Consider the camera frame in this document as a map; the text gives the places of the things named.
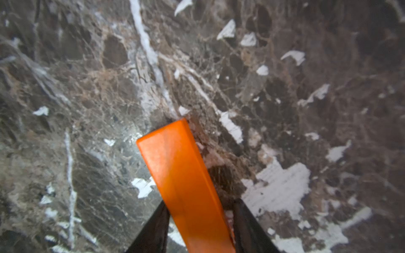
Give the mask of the orange building block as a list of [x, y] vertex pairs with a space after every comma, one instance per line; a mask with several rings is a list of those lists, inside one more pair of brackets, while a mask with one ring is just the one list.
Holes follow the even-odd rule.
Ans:
[[137, 140], [190, 253], [233, 253], [232, 233], [186, 119]]

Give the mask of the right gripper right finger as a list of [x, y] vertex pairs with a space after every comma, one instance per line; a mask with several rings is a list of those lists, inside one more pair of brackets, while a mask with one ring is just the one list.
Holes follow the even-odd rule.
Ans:
[[233, 214], [237, 253], [280, 253], [241, 199], [235, 200]]

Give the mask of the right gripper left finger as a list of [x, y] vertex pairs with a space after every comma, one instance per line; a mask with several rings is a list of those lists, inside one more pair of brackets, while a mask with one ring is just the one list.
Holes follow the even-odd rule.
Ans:
[[126, 253], [165, 253], [169, 221], [170, 212], [162, 201]]

